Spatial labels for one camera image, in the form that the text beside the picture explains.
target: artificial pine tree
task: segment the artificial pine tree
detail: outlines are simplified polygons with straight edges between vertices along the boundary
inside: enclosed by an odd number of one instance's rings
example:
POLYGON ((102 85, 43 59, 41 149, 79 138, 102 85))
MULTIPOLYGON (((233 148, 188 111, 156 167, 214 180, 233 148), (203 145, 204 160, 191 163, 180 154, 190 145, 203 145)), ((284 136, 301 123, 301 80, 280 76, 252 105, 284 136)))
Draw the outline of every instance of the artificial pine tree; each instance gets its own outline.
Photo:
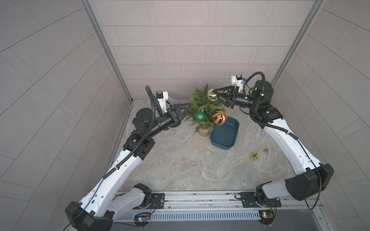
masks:
POLYGON ((195 88, 195 93, 190 97, 192 107, 185 120, 192 119, 193 123, 191 125, 197 124, 195 132, 199 131, 199 128, 213 130, 218 127, 219 125, 214 123, 212 116, 215 114, 215 111, 225 110, 225 106, 218 100, 209 100, 207 97, 208 90, 208 84, 204 86, 203 90, 195 88), (202 117, 201 111, 205 114, 204 121, 199 118, 202 117))

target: gray tiled wall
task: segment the gray tiled wall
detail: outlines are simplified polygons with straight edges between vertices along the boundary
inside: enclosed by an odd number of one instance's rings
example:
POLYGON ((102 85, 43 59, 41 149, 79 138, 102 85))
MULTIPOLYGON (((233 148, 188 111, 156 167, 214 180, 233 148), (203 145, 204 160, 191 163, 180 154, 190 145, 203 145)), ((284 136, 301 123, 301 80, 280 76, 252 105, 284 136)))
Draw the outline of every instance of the gray tiled wall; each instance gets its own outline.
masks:
POLYGON ((147 98, 145 85, 188 98, 207 83, 230 85, 232 75, 263 71, 271 80, 313 1, 90 4, 134 98, 147 98))
POLYGON ((78 0, 0 1, 0 229, 62 230, 128 99, 78 0))
POLYGON ((320 195, 336 230, 370 230, 370 1, 326 0, 275 88, 274 105, 334 168, 320 195))

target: green ornament ball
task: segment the green ornament ball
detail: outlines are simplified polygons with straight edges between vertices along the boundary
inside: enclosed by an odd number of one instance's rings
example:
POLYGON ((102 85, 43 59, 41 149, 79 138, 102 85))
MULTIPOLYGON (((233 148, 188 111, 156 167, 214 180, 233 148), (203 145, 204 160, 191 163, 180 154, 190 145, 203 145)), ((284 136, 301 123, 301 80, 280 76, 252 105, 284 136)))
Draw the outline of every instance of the green ornament ball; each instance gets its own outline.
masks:
POLYGON ((195 114, 194 114, 194 119, 195 121, 197 122, 203 122, 206 120, 206 113, 202 112, 202 111, 197 111, 195 114))

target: blue tray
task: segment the blue tray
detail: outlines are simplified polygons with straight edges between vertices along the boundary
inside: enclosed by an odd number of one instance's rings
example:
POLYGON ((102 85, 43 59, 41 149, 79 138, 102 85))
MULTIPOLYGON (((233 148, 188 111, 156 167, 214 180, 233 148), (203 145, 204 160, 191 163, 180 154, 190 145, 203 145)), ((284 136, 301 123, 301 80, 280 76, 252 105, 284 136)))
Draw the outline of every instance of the blue tray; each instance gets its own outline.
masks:
POLYGON ((238 135, 239 121, 232 117, 223 125, 214 129, 209 136, 211 144, 224 150, 229 150, 235 144, 236 136, 238 135))

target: red and gold ornament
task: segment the red and gold ornament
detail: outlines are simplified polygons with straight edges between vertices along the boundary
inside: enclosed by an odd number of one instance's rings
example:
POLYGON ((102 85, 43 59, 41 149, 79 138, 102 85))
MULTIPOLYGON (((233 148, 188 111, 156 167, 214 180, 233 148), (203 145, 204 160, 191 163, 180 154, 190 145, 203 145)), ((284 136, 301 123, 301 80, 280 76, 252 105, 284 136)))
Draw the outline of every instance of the red and gold ornament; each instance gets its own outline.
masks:
POLYGON ((223 125, 228 120, 228 116, 224 111, 216 111, 215 114, 212 116, 214 123, 218 125, 223 125))

